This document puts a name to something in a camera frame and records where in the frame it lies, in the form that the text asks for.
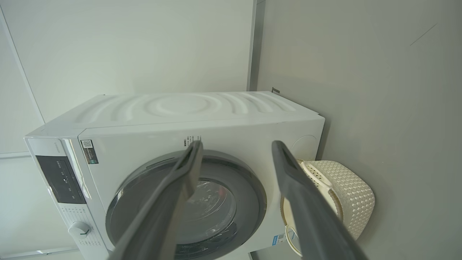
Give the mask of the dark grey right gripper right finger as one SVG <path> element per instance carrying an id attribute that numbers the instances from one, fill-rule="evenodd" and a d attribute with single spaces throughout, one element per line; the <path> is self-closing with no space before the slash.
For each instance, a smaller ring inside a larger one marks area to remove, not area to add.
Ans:
<path id="1" fill-rule="evenodd" d="M 336 161 L 296 159 L 280 140 L 272 143 L 284 232 L 303 260 L 366 260 L 357 244 L 369 221 L 369 186 Z"/>

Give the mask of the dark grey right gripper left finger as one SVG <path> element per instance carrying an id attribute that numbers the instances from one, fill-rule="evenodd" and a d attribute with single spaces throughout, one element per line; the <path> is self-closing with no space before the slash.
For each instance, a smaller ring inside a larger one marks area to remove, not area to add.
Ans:
<path id="1" fill-rule="evenodd" d="M 129 225 L 110 260 L 173 260 L 176 233 L 197 188 L 203 144 L 193 141 Z"/>

